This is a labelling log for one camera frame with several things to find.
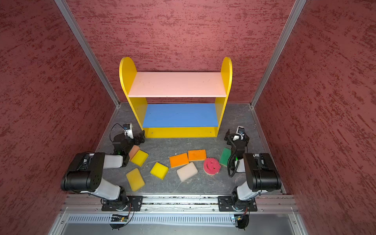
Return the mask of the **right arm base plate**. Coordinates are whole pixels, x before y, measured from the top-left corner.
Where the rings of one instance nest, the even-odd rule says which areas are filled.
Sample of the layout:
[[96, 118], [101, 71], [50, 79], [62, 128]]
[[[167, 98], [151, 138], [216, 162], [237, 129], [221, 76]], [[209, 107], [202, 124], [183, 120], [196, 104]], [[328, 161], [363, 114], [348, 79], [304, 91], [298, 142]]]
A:
[[233, 199], [231, 196], [219, 196], [218, 207], [220, 212], [257, 212], [257, 204], [254, 198], [248, 201]]

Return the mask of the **cream white sponge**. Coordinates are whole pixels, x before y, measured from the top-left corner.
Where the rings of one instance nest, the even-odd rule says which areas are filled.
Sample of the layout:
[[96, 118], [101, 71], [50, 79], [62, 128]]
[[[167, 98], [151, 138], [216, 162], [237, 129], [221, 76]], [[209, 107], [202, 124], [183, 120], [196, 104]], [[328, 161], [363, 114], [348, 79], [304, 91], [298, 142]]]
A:
[[181, 182], [185, 182], [189, 178], [195, 176], [197, 173], [198, 170], [193, 162], [177, 170], [177, 175]]

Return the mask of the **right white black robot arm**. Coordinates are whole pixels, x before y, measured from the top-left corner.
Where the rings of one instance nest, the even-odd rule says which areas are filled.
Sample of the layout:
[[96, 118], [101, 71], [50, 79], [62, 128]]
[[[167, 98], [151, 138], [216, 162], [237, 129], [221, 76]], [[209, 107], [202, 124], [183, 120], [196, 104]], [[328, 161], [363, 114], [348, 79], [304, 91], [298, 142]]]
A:
[[255, 204], [256, 196], [282, 187], [281, 177], [270, 154], [250, 153], [249, 140], [242, 126], [233, 134], [227, 131], [224, 137], [231, 147], [230, 157], [225, 161], [228, 176], [232, 178], [236, 173], [245, 173], [246, 177], [246, 181], [232, 191], [231, 204], [235, 211], [245, 211]]

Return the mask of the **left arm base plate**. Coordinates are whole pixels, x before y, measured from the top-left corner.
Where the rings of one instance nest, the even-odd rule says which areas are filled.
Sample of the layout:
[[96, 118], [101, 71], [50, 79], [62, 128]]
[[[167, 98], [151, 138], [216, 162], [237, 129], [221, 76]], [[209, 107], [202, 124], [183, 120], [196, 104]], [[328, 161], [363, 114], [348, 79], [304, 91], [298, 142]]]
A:
[[126, 196], [124, 199], [116, 199], [116, 200], [103, 200], [101, 210], [103, 212], [130, 212], [136, 211], [139, 212], [141, 210], [141, 206], [143, 203], [143, 196]]

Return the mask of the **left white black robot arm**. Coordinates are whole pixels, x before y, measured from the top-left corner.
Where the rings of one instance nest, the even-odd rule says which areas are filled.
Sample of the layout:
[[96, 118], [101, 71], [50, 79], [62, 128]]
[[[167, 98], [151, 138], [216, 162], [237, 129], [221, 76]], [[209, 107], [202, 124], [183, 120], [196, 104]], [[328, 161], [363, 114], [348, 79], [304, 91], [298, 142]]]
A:
[[87, 193], [101, 198], [103, 211], [130, 210], [132, 203], [125, 189], [106, 181], [102, 174], [104, 169], [126, 167], [131, 159], [131, 151], [145, 140], [144, 131], [132, 138], [127, 133], [118, 134], [112, 141], [113, 154], [76, 154], [61, 181], [61, 190], [77, 194]]

